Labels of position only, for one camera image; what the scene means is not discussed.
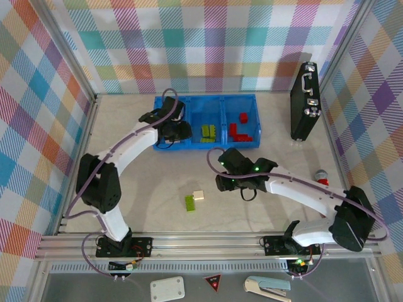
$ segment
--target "yellow lego brick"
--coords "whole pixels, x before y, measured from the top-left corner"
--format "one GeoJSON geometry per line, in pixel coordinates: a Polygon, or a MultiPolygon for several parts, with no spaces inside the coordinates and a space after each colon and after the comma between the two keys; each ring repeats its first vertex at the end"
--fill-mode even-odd
{"type": "Polygon", "coordinates": [[[215,138],[215,126],[210,125],[210,138],[215,138]]]}
{"type": "Polygon", "coordinates": [[[215,139],[214,138],[201,138],[200,142],[201,143],[214,143],[215,139]]]}
{"type": "Polygon", "coordinates": [[[210,131],[208,130],[208,125],[201,126],[201,135],[202,137],[210,137],[210,131]]]}
{"type": "Polygon", "coordinates": [[[184,201],[186,203],[187,212],[194,212],[196,210],[195,200],[192,195],[185,196],[184,201]]]}

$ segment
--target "table surface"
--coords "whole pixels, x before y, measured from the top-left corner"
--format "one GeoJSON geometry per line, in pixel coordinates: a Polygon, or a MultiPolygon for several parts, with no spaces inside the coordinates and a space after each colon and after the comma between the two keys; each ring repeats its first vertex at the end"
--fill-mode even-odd
{"type": "MultiPolygon", "coordinates": [[[[97,154],[119,141],[140,115],[152,110],[154,96],[103,96],[88,153],[97,154]]],[[[307,141],[295,142],[290,138],[288,93],[259,92],[256,98],[261,145],[242,153],[252,161],[259,157],[273,160],[309,179],[318,169],[324,169],[331,186],[341,187],[324,119],[319,119],[307,141]]],[[[134,232],[283,231],[293,220],[320,218],[318,212],[282,196],[259,192],[255,200],[245,202],[239,190],[220,192],[215,174],[206,163],[206,153],[206,150],[163,152],[150,147],[129,164],[120,178],[119,207],[134,232]],[[188,213],[184,197],[197,190],[203,190],[205,199],[196,201],[196,211],[188,213]]],[[[217,157],[218,154],[213,154],[214,162],[217,157]]],[[[82,210],[88,207],[79,201],[72,213],[82,210]]],[[[100,225],[95,218],[82,216],[69,221],[65,230],[92,232],[100,230],[100,225]]]]}

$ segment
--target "briefcase handle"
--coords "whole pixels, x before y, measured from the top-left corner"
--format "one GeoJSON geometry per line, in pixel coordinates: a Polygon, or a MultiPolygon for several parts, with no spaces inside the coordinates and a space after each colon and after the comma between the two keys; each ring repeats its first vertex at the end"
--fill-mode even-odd
{"type": "Polygon", "coordinates": [[[305,77],[308,77],[308,79],[312,80],[312,73],[308,72],[306,74],[302,75],[301,81],[302,81],[302,92],[304,93],[309,93],[310,96],[314,95],[314,89],[310,88],[310,89],[305,89],[305,77]]]}

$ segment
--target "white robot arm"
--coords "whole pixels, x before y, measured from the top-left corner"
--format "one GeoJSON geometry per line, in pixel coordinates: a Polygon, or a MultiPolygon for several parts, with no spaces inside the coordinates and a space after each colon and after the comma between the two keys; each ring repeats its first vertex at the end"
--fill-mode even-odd
{"type": "MultiPolygon", "coordinates": [[[[138,129],[146,126],[147,123],[139,122],[137,123],[131,132],[127,135],[135,132],[138,129]]],[[[148,128],[137,136],[132,137],[127,140],[112,157],[110,157],[105,163],[113,164],[117,169],[118,177],[122,174],[123,170],[131,163],[137,156],[140,155],[148,147],[152,146],[158,141],[158,130],[154,128],[148,128]]],[[[98,158],[105,157],[106,154],[112,149],[100,152],[96,156],[98,158]]],[[[106,236],[111,238],[116,242],[122,241],[127,233],[129,232],[129,227],[123,219],[122,212],[120,211],[119,204],[105,213],[100,212],[99,209],[92,206],[93,210],[99,213],[99,216],[103,220],[106,227],[106,236]]]]}
{"type": "Polygon", "coordinates": [[[362,189],[354,186],[348,191],[328,188],[318,182],[301,179],[276,162],[260,158],[253,163],[235,148],[227,149],[219,157],[219,162],[228,174],[216,171],[208,159],[208,164],[218,174],[215,180],[220,191],[240,189],[242,198],[245,189],[254,190],[254,196],[256,190],[278,194],[325,216],[316,221],[293,221],[283,237],[288,249],[297,252],[301,247],[316,243],[337,243],[355,252],[363,249],[375,215],[362,189]]]}
{"type": "Polygon", "coordinates": [[[139,118],[139,122],[126,135],[125,141],[112,152],[115,146],[110,147],[97,155],[85,154],[80,161],[79,172],[77,176],[76,193],[84,187],[95,167],[101,162],[101,159],[109,155],[103,163],[89,185],[81,195],[85,204],[98,212],[103,226],[106,229],[106,237],[117,249],[124,250],[124,241],[131,237],[131,230],[123,219],[118,202],[122,195],[120,189],[119,177],[127,167],[141,152],[146,148],[158,143],[161,139],[176,141],[191,137],[190,125],[182,121],[184,112],[184,103],[177,102],[173,109],[175,100],[165,98],[162,108],[155,109],[139,118]],[[150,126],[145,130],[145,126],[156,124],[162,120],[162,123],[150,126]]]}

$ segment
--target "blue plastic bin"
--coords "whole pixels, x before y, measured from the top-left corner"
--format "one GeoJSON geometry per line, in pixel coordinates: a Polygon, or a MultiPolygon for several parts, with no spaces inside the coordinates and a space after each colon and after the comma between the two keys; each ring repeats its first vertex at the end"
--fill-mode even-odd
{"type": "MultiPolygon", "coordinates": [[[[230,94],[218,96],[180,96],[186,105],[184,120],[191,125],[192,137],[175,142],[162,141],[156,150],[210,149],[212,147],[258,148],[260,145],[261,126],[258,106],[254,94],[230,94]],[[239,114],[246,112],[248,121],[241,124],[239,114]],[[229,125],[237,124],[237,132],[253,137],[253,142],[234,142],[229,134],[229,125]],[[215,126],[215,142],[201,143],[202,125],[215,126]]],[[[154,101],[154,109],[162,106],[160,96],[154,101]]]]}

